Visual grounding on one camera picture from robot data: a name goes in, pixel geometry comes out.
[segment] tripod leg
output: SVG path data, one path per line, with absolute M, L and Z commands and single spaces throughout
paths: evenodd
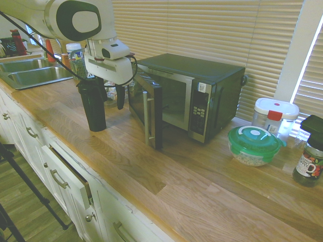
M 8 229 L 10 230 L 12 235 L 16 238 L 17 242 L 26 242 L 1 204 L 0 204 L 0 213 L 6 219 Z
M 0 154 L 6 159 L 12 168 L 18 173 L 18 175 L 24 180 L 27 186 L 33 191 L 33 193 L 38 197 L 41 203 L 49 210 L 49 212 L 54 216 L 57 222 L 62 226 L 63 230 L 68 229 L 69 225 L 64 224 L 64 222 L 58 217 L 55 211 L 49 205 L 49 200 L 39 192 L 39 190 L 35 187 L 35 185 L 31 182 L 28 176 L 24 173 L 24 171 L 20 168 L 20 166 L 13 159 L 14 155 L 12 152 L 7 150 L 3 144 L 0 143 Z

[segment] white lid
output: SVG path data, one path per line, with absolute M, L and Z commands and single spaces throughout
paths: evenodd
M 69 43 L 66 44 L 66 50 L 77 50 L 81 49 L 81 44 L 80 43 Z
M 254 110 L 268 115 L 269 111 L 281 112 L 282 118 L 295 120 L 299 114 L 297 105 L 289 102 L 274 100 L 270 98 L 260 98 L 256 101 Z

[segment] stainless steel sink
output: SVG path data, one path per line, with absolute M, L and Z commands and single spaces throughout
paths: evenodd
M 0 64 L 0 78 L 10 87 L 22 90 L 67 80 L 72 75 L 59 64 L 44 59 L 29 59 Z
M 53 63 L 47 62 L 44 59 L 28 59 L 18 62 L 7 62 L 0 64 L 1 72 L 23 72 L 45 67 L 51 67 Z
M 71 74 L 63 68 L 48 67 L 28 72 L 12 73 L 8 77 L 17 85 L 34 87 L 39 86 L 39 84 L 48 84 L 70 79 Z

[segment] butcher block counter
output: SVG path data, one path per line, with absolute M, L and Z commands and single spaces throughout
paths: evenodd
M 154 150 L 127 106 L 106 108 L 107 128 L 91 132 L 77 83 L 11 95 L 174 241 L 323 241 L 322 182 L 305 188 L 292 179 L 300 149 L 244 166 L 233 159 L 227 134 L 249 123 L 234 118 L 207 144 L 168 127 L 164 147 Z

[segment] black water bottle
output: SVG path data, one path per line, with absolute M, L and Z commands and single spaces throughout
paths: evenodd
M 101 90 L 93 82 L 80 82 L 78 91 L 81 94 L 87 122 L 91 131 L 99 132 L 106 129 L 104 102 Z

